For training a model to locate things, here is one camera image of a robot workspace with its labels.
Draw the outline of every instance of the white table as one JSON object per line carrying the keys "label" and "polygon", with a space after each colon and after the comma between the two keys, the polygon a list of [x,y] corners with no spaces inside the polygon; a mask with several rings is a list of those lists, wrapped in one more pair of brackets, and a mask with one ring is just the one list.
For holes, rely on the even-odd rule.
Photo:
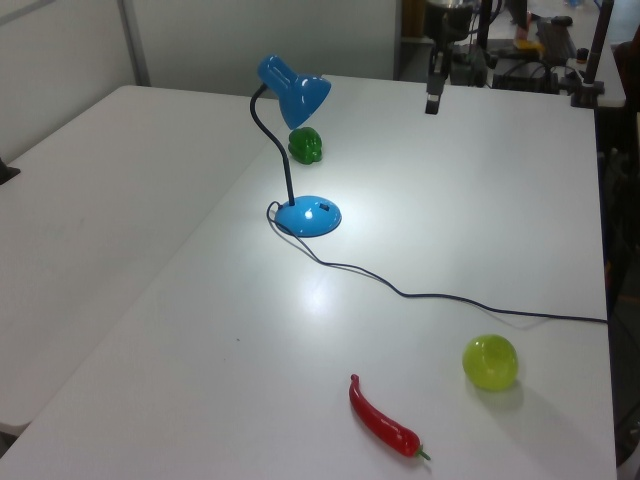
{"label": "white table", "polygon": [[[266,139],[246,108],[124,87],[12,163],[22,173],[0,187],[0,431],[33,420],[255,158]],[[276,102],[262,108],[281,122]]]}
{"label": "white table", "polygon": [[[310,240],[321,258],[408,291],[605,318],[591,112],[450,87],[428,116],[420,84],[328,78],[308,122],[324,160],[292,165],[298,195],[344,215]],[[264,211],[284,198],[268,145],[0,460],[0,479],[615,479],[606,325],[402,299],[276,235]],[[489,332],[520,356],[500,394],[461,367]],[[432,462],[363,428],[351,373]]]}

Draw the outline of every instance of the yellow-green ball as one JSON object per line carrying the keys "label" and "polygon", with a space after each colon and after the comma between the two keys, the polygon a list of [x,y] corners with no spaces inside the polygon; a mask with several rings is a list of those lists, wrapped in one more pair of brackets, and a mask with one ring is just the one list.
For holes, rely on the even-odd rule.
{"label": "yellow-green ball", "polygon": [[482,335],[465,348],[462,367],[476,387],[494,392],[505,390],[518,376],[518,355],[506,338]]}

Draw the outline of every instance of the black cable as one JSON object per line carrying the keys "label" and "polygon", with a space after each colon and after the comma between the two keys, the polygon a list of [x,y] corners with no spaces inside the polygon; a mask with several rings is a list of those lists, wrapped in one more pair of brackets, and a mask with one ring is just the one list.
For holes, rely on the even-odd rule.
{"label": "black cable", "polygon": [[540,65],[542,65],[543,67],[545,67],[546,69],[549,69],[549,64],[547,64],[546,62],[543,62],[542,60],[524,60],[520,63],[517,63],[516,65],[514,65],[513,67],[511,67],[509,70],[507,70],[506,72],[504,72],[502,74],[502,76],[500,77],[500,81],[498,82],[498,84],[496,85],[496,87],[501,87],[504,86],[506,84],[506,80],[508,79],[509,76],[513,75],[513,73],[524,67],[525,65],[529,64],[529,63],[539,63]]}
{"label": "black cable", "polygon": [[354,273],[363,273],[363,274],[365,274],[366,276],[368,276],[370,278],[378,280],[383,285],[386,285],[387,287],[389,287],[391,290],[393,290],[395,293],[397,293],[401,297],[404,297],[404,298],[439,298],[439,299],[444,299],[444,300],[453,300],[453,301],[456,301],[456,302],[461,302],[461,303],[466,303],[466,304],[469,304],[469,305],[473,305],[473,306],[481,308],[482,310],[485,310],[487,312],[500,313],[500,314],[505,314],[505,315],[517,315],[517,316],[522,316],[522,317],[540,317],[540,318],[557,319],[557,320],[574,320],[574,321],[580,321],[580,322],[604,323],[605,325],[608,323],[607,320],[602,320],[600,318],[577,317],[577,316],[572,316],[572,315],[552,315],[552,314],[549,314],[549,313],[522,312],[522,311],[519,311],[519,310],[506,310],[506,309],[502,309],[502,308],[494,308],[494,307],[490,307],[488,305],[485,305],[483,303],[476,302],[475,300],[471,300],[469,298],[459,297],[457,295],[449,295],[449,294],[446,294],[446,293],[405,293],[405,292],[399,290],[395,285],[393,285],[387,279],[385,279],[385,278],[381,277],[380,275],[377,275],[377,274],[367,270],[366,268],[362,268],[362,267],[359,267],[357,265],[352,265],[352,264],[349,264],[349,263],[325,262],[324,260],[321,260],[313,252],[313,250],[311,250],[311,248],[300,237],[298,237],[295,233],[293,233],[291,230],[289,230],[287,227],[285,227],[281,223],[279,223],[276,220],[274,220],[273,218],[271,218],[271,216],[269,215],[269,212],[271,212],[271,209],[273,208],[274,205],[278,205],[278,208],[282,207],[282,205],[280,205],[280,203],[278,203],[276,201],[271,202],[269,204],[269,206],[267,207],[267,212],[266,212],[267,221],[271,225],[275,225],[276,227],[278,227],[283,232],[288,233],[289,235],[294,237],[300,243],[300,245],[302,245],[302,247],[306,250],[307,254],[313,259],[313,261],[315,261],[316,263],[318,263],[318,264],[320,264],[320,265],[322,265],[324,267],[339,268],[339,269],[348,270],[348,271],[351,271],[351,272],[354,272]]}
{"label": "black cable", "polygon": [[567,76],[567,68],[568,68],[569,70],[573,70],[573,73],[575,73],[575,74],[576,74],[576,77],[577,77],[578,79],[580,79],[580,72],[578,72],[578,70],[576,70],[575,68],[573,68],[571,65],[560,65],[560,67],[564,67],[564,76],[565,76],[565,77]]}
{"label": "black cable", "polygon": [[493,23],[493,21],[498,18],[498,15],[500,15],[503,12],[502,10],[502,0],[498,0],[498,6],[496,7],[496,11],[493,12],[491,14],[491,17],[489,17],[489,23],[487,23],[484,27],[480,28],[476,28],[475,30],[470,30],[469,31],[469,35],[475,33],[475,34],[480,34],[480,33],[484,33],[485,30],[489,30],[489,27],[491,26],[491,24]]}
{"label": "black cable", "polygon": [[[473,32],[473,26],[476,24],[476,20],[478,19],[478,14],[474,13],[473,14],[473,19],[471,20],[471,32]],[[471,33],[471,36],[469,37],[469,51],[467,52],[469,55],[471,55],[471,46],[473,45],[473,33]]]}
{"label": "black cable", "polygon": [[539,65],[538,67],[534,68],[533,72],[531,72],[531,75],[529,75],[529,80],[533,80],[533,76],[538,73],[540,71],[540,69],[545,68],[544,65]]}

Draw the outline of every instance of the desk lamp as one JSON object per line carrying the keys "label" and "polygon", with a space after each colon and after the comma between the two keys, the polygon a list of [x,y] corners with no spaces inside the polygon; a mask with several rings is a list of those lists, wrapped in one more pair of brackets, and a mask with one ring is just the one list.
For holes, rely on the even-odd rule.
{"label": "desk lamp", "polygon": [[289,200],[278,208],[275,221],[278,228],[298,237],[319,237],[334,230],[342,220],[336,204],[326,198],[302,196],[294,198],[291,184],[289,157],[276,136],[260,121],[256,114],[256,100],[267,88],[273,90],[280,101],[280,111],[287,126],[294,130],[307,120],[329,94],[331,83],[313,75],[298,75],[277,55],[268,55],[258,66],[258,76],[264,82],[251,97],[251,117],[260,130],[278,147],[282,155],[284,176]]}

